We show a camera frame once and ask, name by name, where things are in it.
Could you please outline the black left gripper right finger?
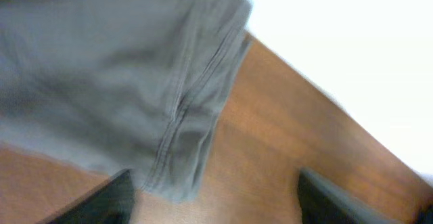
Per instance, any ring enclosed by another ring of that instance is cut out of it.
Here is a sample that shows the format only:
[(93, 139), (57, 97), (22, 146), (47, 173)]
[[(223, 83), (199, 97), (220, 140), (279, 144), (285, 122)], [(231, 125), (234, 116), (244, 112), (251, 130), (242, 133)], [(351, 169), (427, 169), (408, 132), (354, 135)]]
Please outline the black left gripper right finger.
[(389, 219), (312, 169), (300, 170), (297, 184), (303, 224), (391, 224)]

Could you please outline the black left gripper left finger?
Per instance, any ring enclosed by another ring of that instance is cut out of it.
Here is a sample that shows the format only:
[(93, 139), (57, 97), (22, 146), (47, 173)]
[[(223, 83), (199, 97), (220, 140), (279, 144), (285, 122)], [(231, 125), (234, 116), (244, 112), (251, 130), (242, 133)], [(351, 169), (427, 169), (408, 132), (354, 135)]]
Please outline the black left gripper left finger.
[(135, 188), (131, 171), (125, 169), (41, 222), (48, 224), (129, 224), (134, 205)]

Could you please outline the grey shorts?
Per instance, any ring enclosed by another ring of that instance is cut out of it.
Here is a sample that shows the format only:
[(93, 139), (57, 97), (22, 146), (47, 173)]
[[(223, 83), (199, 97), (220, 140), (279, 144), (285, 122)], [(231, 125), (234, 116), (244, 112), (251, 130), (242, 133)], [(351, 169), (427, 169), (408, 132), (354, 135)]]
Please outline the grey shorts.
[(250, 0), (1, 0), (1, 140), (196, 197)]

